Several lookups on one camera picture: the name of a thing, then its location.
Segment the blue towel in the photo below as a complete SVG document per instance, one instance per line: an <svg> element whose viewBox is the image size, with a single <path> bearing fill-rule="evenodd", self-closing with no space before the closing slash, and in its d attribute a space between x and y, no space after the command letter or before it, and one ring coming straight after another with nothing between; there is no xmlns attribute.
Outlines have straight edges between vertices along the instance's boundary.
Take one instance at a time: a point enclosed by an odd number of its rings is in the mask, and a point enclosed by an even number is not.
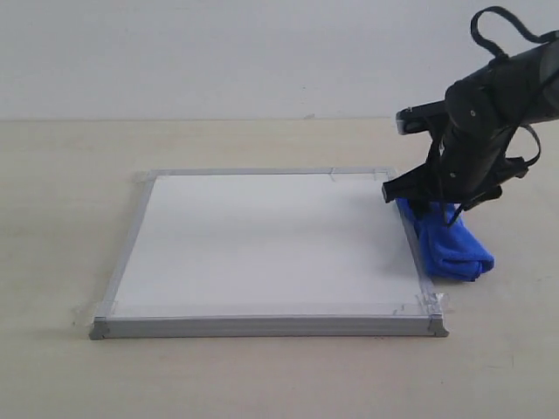
<svg viewBox="0 0 559 419"><path fill-rule="evenodd" d="M474 282L493 269L493 255L467 229L461 217L449 228L439 203L432 203L431 211L420 218L415 217L407 200L398 199L397 204L413 223L427 275ZM455 206L447 204L444 208L448 222Z"/></svg>

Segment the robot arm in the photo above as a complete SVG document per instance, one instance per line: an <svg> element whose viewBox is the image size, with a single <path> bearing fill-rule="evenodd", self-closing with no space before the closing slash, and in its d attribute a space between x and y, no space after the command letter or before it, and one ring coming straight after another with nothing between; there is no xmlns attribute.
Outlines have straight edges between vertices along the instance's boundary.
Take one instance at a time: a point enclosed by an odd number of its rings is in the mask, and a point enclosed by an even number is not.
<svg viewBox="0 0 559 419"><path fill-rule="evenodd" d="M485 12L508 20L535 48L509 57L478 32ZM507 158L510 141L519 127L540 141L530 124L559 119L559 31L532 34L508 10L493 6L472 19L473 40L494 55L486 66L457 81L444 100L410 107L397 114L400 134L428 131L432 138L425 163L383 184L385 202L405 198L415 211L429 203L455 203L470 210L502 194L501 184L522 178L533 159Z"/></svg>

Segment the white wall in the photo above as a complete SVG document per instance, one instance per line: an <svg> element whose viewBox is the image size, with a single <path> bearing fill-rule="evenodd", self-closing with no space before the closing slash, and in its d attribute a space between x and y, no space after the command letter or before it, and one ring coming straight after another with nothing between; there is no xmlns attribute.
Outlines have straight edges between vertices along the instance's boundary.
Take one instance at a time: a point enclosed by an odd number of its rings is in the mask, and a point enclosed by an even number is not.
<svg viewBox="0 0 559 419"><path fill-rule="evenodd" d="M480 0L3 0L0 119L392 116L489 59ZM501 0L534 32L556 0ZM499 17L482 30L530 46Z"/></svg>

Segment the black robotic arm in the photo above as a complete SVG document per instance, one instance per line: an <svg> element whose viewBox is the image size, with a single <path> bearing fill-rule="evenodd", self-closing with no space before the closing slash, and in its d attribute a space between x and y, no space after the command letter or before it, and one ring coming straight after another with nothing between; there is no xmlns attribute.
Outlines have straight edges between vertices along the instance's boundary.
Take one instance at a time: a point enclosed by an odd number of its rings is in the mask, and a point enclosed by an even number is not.
<svg viewBox="0 0 559 419"><path fill-rule="evenodd" d="M486 12L504 17L538 46L509 57L480 35L478 20ZM511 12L493 6L474 15L471 33L494 58L450 86L444 100L397 114L400 134L428 131L432 143L424 164L383 184L385 202L405 198L419 216L429 203L458 204L452 219L445 220L447 225L461 211L499 198L502 183L522 178L541 153L530 124L559 119L559 31L536 36ZM519 127L527 129L538 145L537 156L528 161L506 157Z"/></svg>

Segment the table surface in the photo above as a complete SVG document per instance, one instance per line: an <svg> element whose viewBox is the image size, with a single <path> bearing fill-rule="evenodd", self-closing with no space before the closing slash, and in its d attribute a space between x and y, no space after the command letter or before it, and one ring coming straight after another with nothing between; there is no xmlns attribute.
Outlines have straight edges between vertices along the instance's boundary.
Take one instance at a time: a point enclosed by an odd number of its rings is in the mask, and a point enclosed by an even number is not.
<svg viewBox="0 0 559 419"><path fill-rule="evenodd" d="M0 123L0 416L556 416L559 125L537 130L541 162L465 215L495 269L436 281L448 338L92 342L147 170L406 170L429 139L391 120Z"/></svg>

